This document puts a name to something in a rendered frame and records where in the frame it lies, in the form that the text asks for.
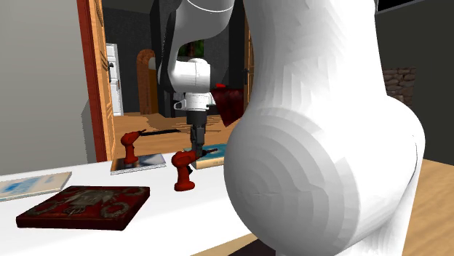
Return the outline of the narrow wooden door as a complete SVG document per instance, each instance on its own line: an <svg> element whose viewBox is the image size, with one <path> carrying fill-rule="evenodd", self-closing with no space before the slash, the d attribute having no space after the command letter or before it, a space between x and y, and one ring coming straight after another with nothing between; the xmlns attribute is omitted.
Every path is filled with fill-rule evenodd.
<svg viewBox="0 0 454 256"><path fill-rule="evenodd" d="M244 29L244 109L247 108L250 102L254 76L254 53L252 47L252 39L248 24Z"/></svg>

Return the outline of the brown arched door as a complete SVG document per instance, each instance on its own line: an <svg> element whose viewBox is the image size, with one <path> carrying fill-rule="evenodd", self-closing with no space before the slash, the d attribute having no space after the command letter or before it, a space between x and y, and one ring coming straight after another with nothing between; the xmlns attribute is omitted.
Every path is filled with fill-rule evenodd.
<svg viewBox="0 0 454 256"><path fill-rule="evenodd" d="M153 50L142 49L138 53L136 68L140 113L142 115L159 112L155 64Z"/></svg>

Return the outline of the teal book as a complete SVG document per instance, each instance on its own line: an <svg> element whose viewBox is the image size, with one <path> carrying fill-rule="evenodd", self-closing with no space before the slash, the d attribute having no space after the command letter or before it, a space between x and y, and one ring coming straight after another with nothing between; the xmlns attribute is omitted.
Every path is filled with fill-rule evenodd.
<svg viewBox="0 0 454 256"><path fill-rule="evenodd" d="M223 165L225 149L226 149L225 143L203 146L203 149L206 151L209 151L209 150L212 150L215 148L216 148L216 151L208 153L206 156L203 156L200 159L197 159L195 162L193 162L191 164L192 167L194 167L195 169L204 169L204 168L210 168L210 167L216 167L216 166Z"/></svg>

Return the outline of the orange wooden door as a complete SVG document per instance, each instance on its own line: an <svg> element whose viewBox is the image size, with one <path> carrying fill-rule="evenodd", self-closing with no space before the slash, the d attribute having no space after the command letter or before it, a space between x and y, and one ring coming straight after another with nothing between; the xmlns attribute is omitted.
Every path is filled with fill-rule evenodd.
<svg viewBox="0 0 454 256"><path fill-rule="evenodd" d="M114 111L102 0L76 0L96 161L114 158Z"/></svg>

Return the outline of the grey blue book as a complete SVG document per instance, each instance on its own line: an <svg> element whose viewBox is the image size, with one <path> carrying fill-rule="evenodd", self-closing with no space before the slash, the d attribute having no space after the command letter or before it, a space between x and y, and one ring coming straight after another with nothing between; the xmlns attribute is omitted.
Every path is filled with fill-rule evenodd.
<svg viewBox="0 0 454 256"><path fill-rule="evenodd" d="M161 155L160 153L139 156L138 160L131 164L125 164L124 158L120 158L112 161L110 174L120 175L130 172L162 168L166 166L166 161L164 160L163 155Z"/></svg>

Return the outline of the dark red patterned book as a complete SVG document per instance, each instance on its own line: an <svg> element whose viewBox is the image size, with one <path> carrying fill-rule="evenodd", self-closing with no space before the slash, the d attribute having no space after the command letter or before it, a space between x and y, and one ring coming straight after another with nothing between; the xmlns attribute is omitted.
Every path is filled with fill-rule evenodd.
<svg viewBox="0 0 454 256"><path fill-rule="evenodd" d="M16 217L19 228L123 231L150 196L146 186L72 185Z"/></svg>

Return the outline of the red toy drill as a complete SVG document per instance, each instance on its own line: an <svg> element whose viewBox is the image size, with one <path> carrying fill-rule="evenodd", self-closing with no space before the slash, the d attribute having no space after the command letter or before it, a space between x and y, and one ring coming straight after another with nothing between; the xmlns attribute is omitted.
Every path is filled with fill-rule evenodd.
<svg viewBox="0 0 454 256"><path fill-rule="evenodd" d="M196 151L178 151L171 159L171 163L178 171L178 179L174 185L175 191L189 191L195 188L195 183L190 181L189 175L192 173L189 165L206 156L209 153L217 151L217 148L211 150L202 150L202 154L198 155Z"/></svg>
<svg viewBox="0 0 454 256"><path fill-rule="evenodd" d="M135 155L135 147L133 143L145 132L146 130L139 130L134 132L125 133L120 142L125 147L125 158L124 164L133 164L138 161L138 157Z"/></svg>

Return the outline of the pale blue white book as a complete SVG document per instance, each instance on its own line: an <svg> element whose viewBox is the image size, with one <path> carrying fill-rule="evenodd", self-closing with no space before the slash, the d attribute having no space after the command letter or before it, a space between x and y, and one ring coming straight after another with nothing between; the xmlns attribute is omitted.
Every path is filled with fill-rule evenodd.
<svg viewBox="0 0 454 256"><path fill-rule="evenodd" d="M72 172L61 172L2 181L0 182L0 201L59 192L64 188L71 175Z"/></svg>

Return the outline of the white door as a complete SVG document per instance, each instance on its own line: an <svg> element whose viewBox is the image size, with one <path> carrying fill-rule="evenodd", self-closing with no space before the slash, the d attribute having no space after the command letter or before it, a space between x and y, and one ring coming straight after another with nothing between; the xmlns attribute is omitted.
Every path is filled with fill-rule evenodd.
<svg viewBox="0 0 454 256"><path fill-rule="evenodd" d="M120 85L120 68L117 44L106 44L107 58L111 79L111 96L114 116L123 116L122 88Z"/></svg>

